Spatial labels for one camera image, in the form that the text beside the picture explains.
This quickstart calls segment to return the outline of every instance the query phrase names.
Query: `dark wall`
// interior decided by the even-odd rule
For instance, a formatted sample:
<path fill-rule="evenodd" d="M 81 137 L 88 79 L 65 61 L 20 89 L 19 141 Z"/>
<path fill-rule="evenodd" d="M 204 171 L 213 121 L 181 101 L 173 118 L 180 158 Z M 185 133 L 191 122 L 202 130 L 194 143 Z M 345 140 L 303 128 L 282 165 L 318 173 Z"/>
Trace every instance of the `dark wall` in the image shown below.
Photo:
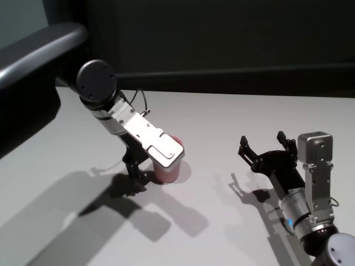
<path fill-rule="evenodd" d="M 97 56 L 124 72 L 344 62 L 355 1 L 87 0 Z"/>

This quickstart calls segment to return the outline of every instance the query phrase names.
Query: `table surface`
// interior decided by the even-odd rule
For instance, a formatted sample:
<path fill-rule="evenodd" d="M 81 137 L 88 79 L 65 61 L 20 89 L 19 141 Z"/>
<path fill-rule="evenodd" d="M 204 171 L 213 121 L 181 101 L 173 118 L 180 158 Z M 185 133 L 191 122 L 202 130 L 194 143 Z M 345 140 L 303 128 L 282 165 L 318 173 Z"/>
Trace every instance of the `table surface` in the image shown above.
<path fill-rule="evenodd" d="M 237 154 L 241 135 L 257 153 L 281 149 L 279 130 L 333 135 L 335 222 L 355 235 L 354 99 L 147 92 L 148 120 L 184 143 L 180 177 L 110 198 L 126 178 L 124 145 L 58 93 L 56 119 L 0 160 L 1 266 L 309 265 L 269 180 Z"/>

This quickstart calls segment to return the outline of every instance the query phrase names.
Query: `cable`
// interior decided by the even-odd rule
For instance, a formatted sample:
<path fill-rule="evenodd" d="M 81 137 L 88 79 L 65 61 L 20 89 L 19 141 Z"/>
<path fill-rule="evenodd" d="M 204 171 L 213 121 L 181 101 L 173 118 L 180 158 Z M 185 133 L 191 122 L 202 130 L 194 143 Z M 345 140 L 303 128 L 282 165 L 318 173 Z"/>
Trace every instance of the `cable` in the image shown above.
<path fill-rule="evenodd" d="M 133 103 L 133 101 L 135 100 L 135 97 L 137 96 L 137 93 L 138 92 L 141 92 L 142 93 L 142 95 L 143 95 L 143 99 L 144 99 L 144 107 L 145 107 L 145 110 L 147 110 L 148 109 L 148 104 L 147 104 L 147 102 L 146 102 L 146 97 L 145 97 L 145 94 L 144 94 L 144 91 L 142 90 L 142 89 L 137 89 L 136 91 L 135 91 L 135 93 L 134 93 L 134 95 L 133 95 L 133 98 L 132 98 L 132 100 L 130 101 L 130 105 L 132 105 L 132 103 Z"/>
<path fill-rule="evenodd" d="M 335 203 L 335 204 L 332 203 L 332 206 L 333 206 L 333 207 L 339 207 L 340 204 L 339 204 L 339 202 L 338 202 L 335 198 L 331 197 L 331 200 Z"/>

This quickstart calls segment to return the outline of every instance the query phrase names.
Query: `silver metal bracket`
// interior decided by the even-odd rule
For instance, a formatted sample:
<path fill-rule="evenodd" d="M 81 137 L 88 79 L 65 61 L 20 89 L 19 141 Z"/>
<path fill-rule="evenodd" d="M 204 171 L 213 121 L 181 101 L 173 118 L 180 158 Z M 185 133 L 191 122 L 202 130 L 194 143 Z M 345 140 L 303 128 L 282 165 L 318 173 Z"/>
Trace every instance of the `silver metal bracket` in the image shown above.
<path fill-rule="evenodd" d="M 324 132 L 298 137 L 298 159 L 306 171 L 306 201 L 314 223 L 334 221 L 331 203 L 333 137 Z"/>
<path fill-rule="evenodd" d="M 180 144 L 147 121 L 143 117 L 146 113 L 139 114 L 123 99 L 108 111 L 108 115 L 141 143 L 149 157 L 163 170 L 171 171 L 184 156 L 184 148 Z"/>

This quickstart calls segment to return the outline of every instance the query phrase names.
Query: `cup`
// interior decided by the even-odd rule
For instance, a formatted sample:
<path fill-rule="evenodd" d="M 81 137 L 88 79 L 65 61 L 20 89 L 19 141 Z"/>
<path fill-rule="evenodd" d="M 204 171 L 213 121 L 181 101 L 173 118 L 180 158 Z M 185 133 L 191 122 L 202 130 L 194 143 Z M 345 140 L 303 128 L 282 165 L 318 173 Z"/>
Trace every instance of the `cup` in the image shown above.
<path fill-rule="evenodd" d="M 177 137 L 171 136 L 177 143 L 179 143 L 182 147 L 182 141 L 178 139 Z M 180 164 L 179 162 L 178 165 L 174 167 L 174 169 L 170 172 L 165 172 L 162 168 L 160 168 L 158 165 L 153 163 L 153 169 L 154 169 L 154 174 L 155 178 L 157 181 L 161 183 L 173 183 L 178 177 L 180 173 Z"/>

